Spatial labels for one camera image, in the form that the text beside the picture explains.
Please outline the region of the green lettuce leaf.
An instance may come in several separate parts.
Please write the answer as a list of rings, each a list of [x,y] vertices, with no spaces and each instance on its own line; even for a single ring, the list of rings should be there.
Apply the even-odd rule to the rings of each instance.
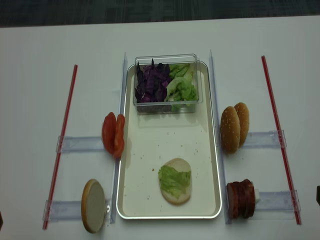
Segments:
[[[191,184],[191,170],[177,171],[175,168],[163,165],[158,171],[160,189],[178,199],[187,193]]]

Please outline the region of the green lettuce pile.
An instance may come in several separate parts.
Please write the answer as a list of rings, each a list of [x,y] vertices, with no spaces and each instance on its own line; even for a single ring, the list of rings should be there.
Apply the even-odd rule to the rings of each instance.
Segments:
[[[198,99],[196,87],[193,84],[194,65],[178,63],[169,65],[171,78],[167,85],[166,102],[190,102]]]

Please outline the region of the inner tomato slice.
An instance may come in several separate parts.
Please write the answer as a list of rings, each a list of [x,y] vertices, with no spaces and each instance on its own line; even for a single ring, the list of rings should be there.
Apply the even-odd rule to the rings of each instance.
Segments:
[[[114,137],[113,157],[115,159],[120,158],[124,151],[124,147],[125,147],[124,126],[125,126],[125,117],[123,114],[119,114],[116,120],[115,137]]]

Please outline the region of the tomato slice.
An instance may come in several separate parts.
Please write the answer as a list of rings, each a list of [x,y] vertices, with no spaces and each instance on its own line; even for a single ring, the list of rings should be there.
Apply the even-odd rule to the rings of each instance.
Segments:
[[[124,147],[125,147],[124,126],[125,126],[125,117],[123,114],[119,114],[116,120],[115,137],[114,137],[113,157],[115,159],[120,158],[124,151]]]
[[[105,118],[102,125],[101,138],[104,148],[108,153],[113,154],[115,150],[115,134],[116,134],[116,117],[110,112]]]

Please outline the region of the outer tomato slice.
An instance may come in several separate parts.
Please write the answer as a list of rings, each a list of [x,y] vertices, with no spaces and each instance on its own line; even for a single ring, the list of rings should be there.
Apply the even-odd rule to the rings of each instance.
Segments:
[[[113,154],[115,150],[115,134],[116,134],[116,117],[110,112],[105,118],[102,125],[101,138],[104,148],[108,153]]]

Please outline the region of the meat patty stack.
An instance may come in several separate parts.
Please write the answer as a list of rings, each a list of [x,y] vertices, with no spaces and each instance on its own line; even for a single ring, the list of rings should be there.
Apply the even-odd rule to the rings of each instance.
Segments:
[[[226,185],[228,196],[228,216],[230,219],[242,217],[248,219],[254,215],[256,206],[255,188],[253,183],[244,179]]]

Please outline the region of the clear plastic container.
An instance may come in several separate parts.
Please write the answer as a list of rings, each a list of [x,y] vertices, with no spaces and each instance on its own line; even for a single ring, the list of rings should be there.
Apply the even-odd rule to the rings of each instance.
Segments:
[[[136,76],[136,66],[139,63],[141,70],[144,66],[151,65],[152,60],[155,65],[162,64],[193,64],[193,84],[195,85],[198,99],[195,101],[165,101],[164,102],[145,102],[138,103],[135,97],[135,88],[138,84]],[[139,56],[135,58],[134,64],[134,82],[133,82],[133,105],[139,114],[169,114],[169,113],[192,113],[196,111],[196,104],[203,100],[202,93],[202,76],[200,73],[200,60],[194,53],[176,54],[176,55],[159,55],[159,56]]]

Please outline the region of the purple cabbage leaves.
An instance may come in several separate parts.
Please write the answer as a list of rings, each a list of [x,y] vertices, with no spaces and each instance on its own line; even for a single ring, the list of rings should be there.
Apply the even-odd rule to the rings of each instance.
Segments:
[[[135,87],[135,98],[138,103],[164,102],[167,97],[167,86],[172,81],[170,77],[170,66],[168,64],[154,64],[144,66],[141,69],[139,63],[136,65],[137,86]]]

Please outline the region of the metal tray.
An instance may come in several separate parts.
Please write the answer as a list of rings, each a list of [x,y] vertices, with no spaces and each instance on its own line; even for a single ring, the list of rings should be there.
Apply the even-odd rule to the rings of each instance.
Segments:
[[[203,100],[193,113],[138,114],[133,104],[135,67],[124,77],[125,148],[119,162],[116,208],[127,220],[213,219],[222,209],[209,70],[197,71]],[[191,167],[191,196],[174,205],[161,194],[158,172],[181,158]]]

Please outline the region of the bun bottom on tray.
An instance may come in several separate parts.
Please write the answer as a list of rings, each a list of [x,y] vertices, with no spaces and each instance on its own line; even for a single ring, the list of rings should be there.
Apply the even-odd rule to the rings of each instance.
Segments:
[[[187,172],[191,170],[190,164],[182,158],[171,159],[168,162],[166,162],[163,166],[173,167],[179,172]],[[188,187],[187,192],[185,194],[182,194],[178,199],[170,195],[169,193],[165,192],[164,190],[161,190],[161,188],[160,188],[160,191],[164,199],[169,203],[173,205],[184,204],[190,199],[191,193],[192,193],[192,171],[191,171],[191,178],[190,178],[190,187]]]

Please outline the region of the front sesame bun top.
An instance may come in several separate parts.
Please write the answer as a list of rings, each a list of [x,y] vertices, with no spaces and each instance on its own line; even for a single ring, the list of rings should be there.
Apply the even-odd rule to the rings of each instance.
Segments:
[[[235,153],[240,145],[240,120],[236,109],[228,106],[221,115],[220,137],[223,150],[228,154]]]

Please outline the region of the sesame bun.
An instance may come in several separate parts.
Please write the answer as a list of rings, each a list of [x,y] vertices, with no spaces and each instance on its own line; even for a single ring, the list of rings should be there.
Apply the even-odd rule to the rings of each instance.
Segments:
[[[240,145],[240,120],[236,109],[228,106],[221,115],[220,137],[223,150],[228,154],[235,153]]]
[[[240,139],[239,139],[239,147],[243,146],[250,127],[250,113],[247,105],[243,102],[239,102],[234,106],[237,116],[239,118],[240,124]]]

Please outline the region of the rear sesame bun top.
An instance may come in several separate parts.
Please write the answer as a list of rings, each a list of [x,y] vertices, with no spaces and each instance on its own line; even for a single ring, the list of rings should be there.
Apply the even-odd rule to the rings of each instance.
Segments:
[[[247,105],[243,102],[239,102],[234,106],[237,116],[239,118],[240,124],[240,139],[239,139],[239,147],[243,146],[250,127],[250,113]]]

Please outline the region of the left red rod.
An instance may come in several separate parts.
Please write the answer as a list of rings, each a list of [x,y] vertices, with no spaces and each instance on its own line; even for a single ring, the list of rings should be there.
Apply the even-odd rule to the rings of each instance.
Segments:
[[[52,201],[53,201],[56,180],[57,180],[57,175],[58,175],[58,169],[59,169],[59,165],[60,165],[61,147],[62,147],[62,143],[63,143],[64,137],[65,137],[66,128],[67,128],[68,117],[69,117],[72,96],[73,96],[73,91],[74,91],[75,82],[76,82],[77,71],[78,71],[78,65],[75,64],[74,68],[73,68],[72,79],[71,79],[69,93],[68,93],[68,99],[67,99],[67,103],[66,103],[66,107],[65,107],[62,128],[61,128],[60,136],[57,141],[57,152],[56,152],[55,164],[54,164],[54,169],[53,169],[53,173],[52,173],[52,179],[51,179],[51,184],[50,184],[48,200],[47,200],[47,204],[44,209],[44,220],[43,220],[43,226],[42,226],[43,230],[47,230],[47,228],[48,228],[49,214],[51,212],[51,205],[52,205]]]

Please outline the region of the red rod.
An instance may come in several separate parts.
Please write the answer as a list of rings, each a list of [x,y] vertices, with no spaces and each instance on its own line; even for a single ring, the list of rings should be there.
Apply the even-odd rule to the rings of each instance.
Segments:
[[[55,164],[54,164],[54,169],[53,169],[53,173],[52,173],[52,179],[51,179],[51,184],[50,184],[48,200],[47,200],[47,204],[44,209],[44,220],[43,220],[43,226],[42,226],[43,230],[47,230],[47,228],[48,228],[49,214],[51,212],[51,205],[52,205],[52,201],[53,201],[56,180],[57,180],[57,175],[58,175],[58,169],[59,169],[59,165],[60,165],[61,147],[62,147],[62,143],[63,143],[64,137],[65,137],[66,128],[67,128],[68,117],[69,117],[72,96],[73,96],[73,91],[74,91],[75,82],[76,82],[77,71],[78,71],[78,65],[75,64],[74,68],[73,68],[72,79],[71,79],[69,93],[68,93],[68,99],[67,99],[67,103],[66,103],[66,107],[65,107],[62,128],[61,128],[60,136],[57,141],[57,152],[56,152]]]
[[[293,183],[293,178],[292,178],[290,165],[289,165],[289,161],[288,161],[287,150],[286,150],[285,135],[284,135],[283,130],[281,128],[281,124],[280,124],[280,120],[279,120],[279,116],[278,116],[278,111],[277,111],[277,106],[276,106],[276,101],[275,101],[275,97],[274,97],[274,93],[273,93],[272,83],[271,83],[271,79],[270,79],[270,74],[269,74],[269,70],[268,70],[267,60],[264,55],[261,56],[261,61],[262,61],[265,80],[266,80],[266,84],[267,84],[267,88],[268,88],[271,107],[272,107],[272,111],[273,111],[274,121],[275,121],[276,129],[278,132],[278,140],[280,143],[281,154],[282,154],[282,158],[283,158],[283,164],[284,164],[284,168],[285,168],[285,174],[286,174],[286,178],[287,178],[287,182],[288,182],[288,187],[289,187],[289,191],[291,194],[291,201],[293,204],[294,217],[296,220],[296,224],[301,225],[302,224],[301,214],[300,214],[300,210],[298,208],[299,198],[297,197],[297,194],[295,193],[295,187],[294,187],[294,183]]]

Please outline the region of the upright bun bottom half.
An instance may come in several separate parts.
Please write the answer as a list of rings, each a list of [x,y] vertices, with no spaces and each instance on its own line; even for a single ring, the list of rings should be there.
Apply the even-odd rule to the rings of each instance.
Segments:
[[[90,179],[82,193],[81,218],[84,228],[91,234],[100,231],[105,220],[106,201],[101,184],[96,179]]]

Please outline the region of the white pusher block right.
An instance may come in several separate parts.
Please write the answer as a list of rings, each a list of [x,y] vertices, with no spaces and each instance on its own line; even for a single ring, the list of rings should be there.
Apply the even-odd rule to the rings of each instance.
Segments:
[[[255,207],[257,206],[257,204],[259,203],[259,201],[261,200],[260,198],[260,192],[259,189],[256,188],[255,186],[253,186],[254,188],[254,197],[255,197]]]

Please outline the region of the right red rod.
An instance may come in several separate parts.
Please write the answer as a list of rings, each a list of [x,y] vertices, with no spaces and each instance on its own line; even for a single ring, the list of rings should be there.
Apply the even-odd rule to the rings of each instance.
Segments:
[[[265,80],[266,80],[266,84],[267,84],[267,88],[268,88],[271,107],[272,107],[272,111],[273,111],[274,121],[275,121],[276,129],[278,132],[278,140],[280,143],[281,154],[282,154],[282,158],[283,158],[283,164],[284,164],[284,168],[285,168],[285,174],[286,174],[286,178],[287,178],[287,182],[288,182],[288,187],[289,187],[289,191],[291,194],[291,201],[293,204],[294,217],[296,220],[296,224],[301,225],[302,224],[301,214],[300,214],[300,210],[298,208],[299,198],[297,197],[297,194],[295,193],[295,187],[294,187],[294,183],[293,183],[293,178],[292,178],[290,165],[289,165],[289,161],[288,161],[287,150],[286,150],[285,135],[284,135],[283,130],[281,128],[281,124],[280,124],[280,120],[279,120],[279,116],[278,116],[278,111],[277,111],[277,106],[276,106],[276,101],[275,101],[275,97],[274,97],[274,93],[273,93],[272,83],[271,83],[271,79],[270,79],[270,74],[269,74],[269,70],[268,70],[267,60],[264,55],[261,56],[261,61],[262,61]]]

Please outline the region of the clear rail by tomato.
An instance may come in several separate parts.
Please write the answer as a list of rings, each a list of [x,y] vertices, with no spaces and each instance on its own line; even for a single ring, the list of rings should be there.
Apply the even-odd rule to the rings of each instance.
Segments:
[[[57,153],[80,153],[80,152],[102,152],[104,145],[99,136],[59,136],[56,152]]]

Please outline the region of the clear rail by buns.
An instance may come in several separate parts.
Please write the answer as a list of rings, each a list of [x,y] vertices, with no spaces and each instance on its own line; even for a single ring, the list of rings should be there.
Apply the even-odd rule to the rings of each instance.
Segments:
[[[243,146],[241,147],[247,149],[278,149],[286,148],[287,142],[283,130],[249,132]]]

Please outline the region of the clear rail by patties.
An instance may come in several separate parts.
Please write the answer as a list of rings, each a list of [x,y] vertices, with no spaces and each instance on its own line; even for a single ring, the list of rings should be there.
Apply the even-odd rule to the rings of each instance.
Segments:
[[[262,192],[260,193],[260,201],[255,207],[256,211],[267,212],[294,212],[290,191]]]

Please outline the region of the clear rail by bun half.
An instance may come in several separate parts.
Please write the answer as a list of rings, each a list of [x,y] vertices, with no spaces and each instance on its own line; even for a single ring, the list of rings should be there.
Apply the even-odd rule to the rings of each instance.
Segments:
[[[45,224],[58,221],[81,220],[81,201],[47,200],[42,220]]]

